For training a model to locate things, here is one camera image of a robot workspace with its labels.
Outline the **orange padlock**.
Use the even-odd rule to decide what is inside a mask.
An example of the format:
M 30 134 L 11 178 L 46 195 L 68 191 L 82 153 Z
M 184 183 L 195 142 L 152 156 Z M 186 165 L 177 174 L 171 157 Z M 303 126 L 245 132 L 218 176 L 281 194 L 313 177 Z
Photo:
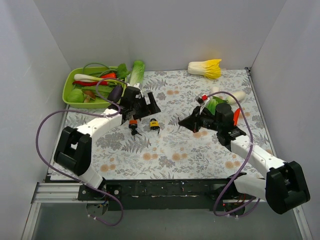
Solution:
M 131 130 L 132 136 L 141 135 L 137 130 L 138 129 L 138 121 L 137 120 L 135 120 L 135 119 L 130 120 L 128 127 Z

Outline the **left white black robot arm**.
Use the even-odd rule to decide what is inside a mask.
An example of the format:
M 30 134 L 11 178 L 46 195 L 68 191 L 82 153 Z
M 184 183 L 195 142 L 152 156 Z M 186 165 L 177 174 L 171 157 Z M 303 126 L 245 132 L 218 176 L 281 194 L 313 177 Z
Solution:
M 152 92 L 144 95 L 138 87 L 127 86 L 119 103 L 111 102 L 108 108 L 88 123 L 76 128 L 65 127 L 54 154 L 54 162 L 78 176 L 80 182 L 90 185 L 89 194 L 95 200 L 106 196 L 104 178 L 92 166 L 92 145 L 108 131 L 127 121 L 140 120 L 159 113 Z

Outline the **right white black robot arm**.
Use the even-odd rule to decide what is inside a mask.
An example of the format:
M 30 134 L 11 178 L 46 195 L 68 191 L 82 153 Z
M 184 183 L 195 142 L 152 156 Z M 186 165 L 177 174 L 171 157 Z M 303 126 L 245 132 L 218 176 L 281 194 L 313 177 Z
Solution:
M 283 214 L 311 199 L 303 169 L 296 161 L 286 162 L 258 145 L 234 123 L 234 112 L 227 103 L 219 103 L 215 113 L 201 106 L 178 125 L 197 133 L 200 128 L 216 131 L 219 143 L 230 152 L 244 158 L 263 176 L 234 175 L 226 186 L 227 195 L 237 199 L 246 194 L 268 203 L 277 214 Z

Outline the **yellow padlock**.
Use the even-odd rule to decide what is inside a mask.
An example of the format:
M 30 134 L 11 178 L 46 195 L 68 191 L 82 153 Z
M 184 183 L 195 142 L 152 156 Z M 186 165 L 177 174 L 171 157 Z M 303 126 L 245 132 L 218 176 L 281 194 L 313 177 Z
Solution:
M 159 122 L 155 119 L 155 118 L 152 118 L 149 122 L 149 128 L 150 130 L 152 131 L 157 131 L 157 134 L 160 133 L 160 125 L 159 125 Z

